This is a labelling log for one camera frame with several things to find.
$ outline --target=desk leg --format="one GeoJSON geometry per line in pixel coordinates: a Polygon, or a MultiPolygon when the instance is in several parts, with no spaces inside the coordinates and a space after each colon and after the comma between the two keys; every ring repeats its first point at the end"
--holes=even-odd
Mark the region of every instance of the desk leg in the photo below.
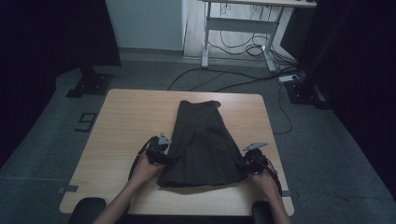
{"type": "Polygon", "coordinates": [[[207,44],[209,39],[209,23],[210,23],[210,10],[212,8],[212,3],[207,3],[207,16],[205,21],[205,42],[202,47],[202,67],[207,68],[209,65],[209,46],[207,44]]]}
{"type": "Polygon", "coordinates": [[[273,59],[273,57],[270,54],[270,49],[271,49],[271,46],[272,46],[272,44],[274,42],[274,38],[275,38],[275,35],[276,35],[276,30],[277,30],[277,27],[279,26],[279,21],[280,21],[280,18],[282,17],[283,9],[284,9],[283,7],[279,8],[279,12],[277,13],[276,19],[274,21],[274,27],[273,27],[273,29],[271,31],[270,37],[269,37],[269,39],[267,41],[267,44],[262,47],[262,51],[263,51],[263,54],[264,54],[264,57],[265,57],[265,61],[267,61],[268,68],[270,69],[271,73],[276,72],[276,68],[274,66],[274,59],[273,59]]]}

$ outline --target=table top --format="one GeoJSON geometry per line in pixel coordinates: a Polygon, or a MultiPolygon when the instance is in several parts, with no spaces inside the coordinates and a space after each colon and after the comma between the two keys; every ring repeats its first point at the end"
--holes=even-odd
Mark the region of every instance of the table top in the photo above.
{"type": "Polygon", "coordinates": [[[306,0],[200,0],[211,3],[229,3],[246,5],[263,5],[273,7],[315,7],[317,3],[307,2],[306,0]]]}
{"type": "MultiPolygon", "coordinates": [[[[216,100],[219,112],[239,148],[253,142],[267,142],[262,152],[278,171],[283,190],[288,190],[276,142],[260,95],[185,91],[111,90],[94,124],[70,185],[77,192],[66,192],[60,209],[72,213],[86,197],[104,198],[109,204],[127,182],[138,150],[160,133],[172,137],[178,104],[216,100]]],[[[152,179],[133,198],[130,214],[251,216],[253,202],[262,193],[246,179],[222,187],[160,188],[152,179]]],[[[290,197],[283,201],[291,216],[290,197]]]]}

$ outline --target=desk foot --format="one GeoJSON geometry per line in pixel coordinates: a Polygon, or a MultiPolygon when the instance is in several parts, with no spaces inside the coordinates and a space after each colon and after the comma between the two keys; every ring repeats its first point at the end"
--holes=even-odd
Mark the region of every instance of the desk foot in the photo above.
{"type": "Polygon", "coordinates": [[[262,46],[262,54],[265,57],[265,61],[267,61],[268,64],[268,69],[270,70],[271,73],[275,73],[276,72],[276,68],[274,66],[274,59],[271,56],[270,52],[266,52],[265,51],[265,46],[262,46]]]}
{"type": "Polygon", "coordinates": [[[205,45],[202,46],[202,68],[207,68],[209,66],[209,46],[205,48],[205,45]]]}

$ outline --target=power strip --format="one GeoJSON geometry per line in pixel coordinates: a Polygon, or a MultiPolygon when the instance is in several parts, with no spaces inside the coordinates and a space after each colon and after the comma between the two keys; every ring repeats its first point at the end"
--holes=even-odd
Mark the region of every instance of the power strip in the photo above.
{"type": "Polygon", "coordinates": [[[288,82],[288,81],[295,81],[298,79],[299,79],[299,77],[297,77],[296,75],[290,75],[290,76],[285,76],[285,77],[279,77],[277,81],[279,83],[283,83],[283,82],[288,82]]]}

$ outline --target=fabric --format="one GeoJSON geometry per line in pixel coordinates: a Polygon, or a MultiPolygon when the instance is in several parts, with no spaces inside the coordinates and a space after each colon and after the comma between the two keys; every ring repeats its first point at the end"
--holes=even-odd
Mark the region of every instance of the fabric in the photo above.
{"type": "Polygon", "coordinates": [[[242,155],[218,111],[219,102],[181,101],[168,155],[177,162],[158,178],[161,187],[227,185],[246,178],[242,155]]]}

